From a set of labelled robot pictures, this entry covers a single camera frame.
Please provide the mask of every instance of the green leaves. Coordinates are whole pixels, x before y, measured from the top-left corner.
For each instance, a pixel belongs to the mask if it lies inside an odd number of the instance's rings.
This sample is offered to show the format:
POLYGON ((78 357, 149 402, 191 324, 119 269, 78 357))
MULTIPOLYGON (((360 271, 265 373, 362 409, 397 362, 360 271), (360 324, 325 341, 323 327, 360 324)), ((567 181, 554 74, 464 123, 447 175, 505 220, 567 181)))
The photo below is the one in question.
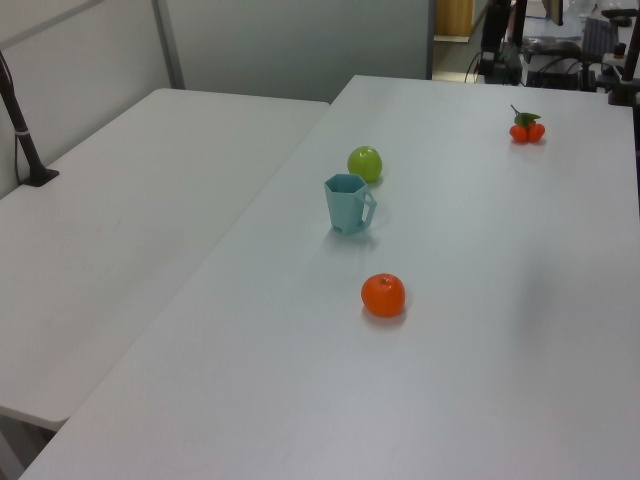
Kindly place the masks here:
POLYGON ((524 127, 526 129, 529 128, 531 122, 534 122, 540 118, 540 115, 536 115, 535 113, 519 112, 513 105, 511 105, 511 108, 513 108, 513 111, 516 112, 516 118, 513 119, 513 123, 515 123, 516 125, 520 125, 521 127, 524 127))

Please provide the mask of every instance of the light blue cup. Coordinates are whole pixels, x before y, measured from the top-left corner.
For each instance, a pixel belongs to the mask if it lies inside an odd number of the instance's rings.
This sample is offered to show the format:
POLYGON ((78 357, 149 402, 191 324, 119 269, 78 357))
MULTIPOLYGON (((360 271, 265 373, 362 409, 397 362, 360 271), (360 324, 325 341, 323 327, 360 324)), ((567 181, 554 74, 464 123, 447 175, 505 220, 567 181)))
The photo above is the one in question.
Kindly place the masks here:
POLYGON ((360 175, 339 173, 324 182, 333 229, 344 235, 362 232, 369 225, 377 202, 360 175))

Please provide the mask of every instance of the white wall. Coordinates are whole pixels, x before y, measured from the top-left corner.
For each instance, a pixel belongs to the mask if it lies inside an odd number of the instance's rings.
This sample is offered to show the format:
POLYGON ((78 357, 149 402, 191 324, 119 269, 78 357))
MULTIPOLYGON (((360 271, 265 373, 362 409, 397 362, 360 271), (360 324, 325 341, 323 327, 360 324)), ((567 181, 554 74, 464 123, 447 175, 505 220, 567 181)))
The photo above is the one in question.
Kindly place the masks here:
POLYGON ((100 0, 0 0, 0 48, 100 0))
MULTIPOLYGON (((151 0, 100 2, 3 54, 45 165, 169 86, 151 0)), ((21 150, 20 163, 24 178, 21 150)), ((15 188, 14 177, 13 126, 0 103, 0 197, 15 188)))
POLYGON ((431 0, 165 0, 186 88, 331 102, 425 78, 431 0))

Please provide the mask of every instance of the black stand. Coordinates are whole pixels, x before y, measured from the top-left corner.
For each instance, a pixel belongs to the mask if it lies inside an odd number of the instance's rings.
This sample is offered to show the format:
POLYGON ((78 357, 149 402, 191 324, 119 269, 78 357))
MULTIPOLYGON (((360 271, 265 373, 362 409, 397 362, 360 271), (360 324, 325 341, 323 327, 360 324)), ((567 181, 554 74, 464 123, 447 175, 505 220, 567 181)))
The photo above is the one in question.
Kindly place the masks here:
POLYGON ((500 85, 518 85, 522 78, 522 63, 518 46, 503 45, 503 38, 509 24, 511 14, 510 0, 493 0, 487 9, 482 27, 480 41, 481 58, 478 75, 484 77, 485 83, 500 85))
POLYGON ((31 175, 22 183, 32 187, 41 187, 52 178, 57 177, 59 173, 56 170, 45 168, 40 161, 38 151, 33 144, 31 134, 22 115, 22 110, 20 110, 20 105, 18 105, 18 100, 16 99, 13 81, 11 80, 11 72, 9 72, 9 67, 2 53, 0 53, 0 94, 7 107, 7 112, 9 112, 9 117, 11 117, 11 123, 13 123, 13 128, 16 131, 18 140, 20 140, 20 145, 31 169, 31 175))
POLYGON ((620 82, 614 84, 609 92, 609 105, 621 107, 633 107, 636 105, 636 93, 640 92, 640 83, 633 80, 633 74, 638 64, 638 53, 640 51, 640 11, 627 10, 628 13, 635 13, 636 21, 633 26, 631 43, 627 52, 627 61, 624 64, 622 78, 620 82))

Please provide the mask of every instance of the cherry tomato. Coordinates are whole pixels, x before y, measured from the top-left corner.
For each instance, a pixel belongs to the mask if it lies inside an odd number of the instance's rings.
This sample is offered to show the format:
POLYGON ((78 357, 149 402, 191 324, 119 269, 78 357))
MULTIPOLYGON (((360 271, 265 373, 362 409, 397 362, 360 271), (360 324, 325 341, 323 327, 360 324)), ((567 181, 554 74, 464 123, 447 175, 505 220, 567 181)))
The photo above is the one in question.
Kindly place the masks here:
POLYGON ((525 143, 529 139, 527 129, 520 125, 514 125, 511 127, 509 133, 511 134, 511 138, 513 138, 514 142, 517 143, 525 143))
POLYGON ((533 125, 531 128, 529 128, 529 141, 534 143, 539 142, 544 135, 544 132, 544 125, 542 125, 541 123, 533 125))

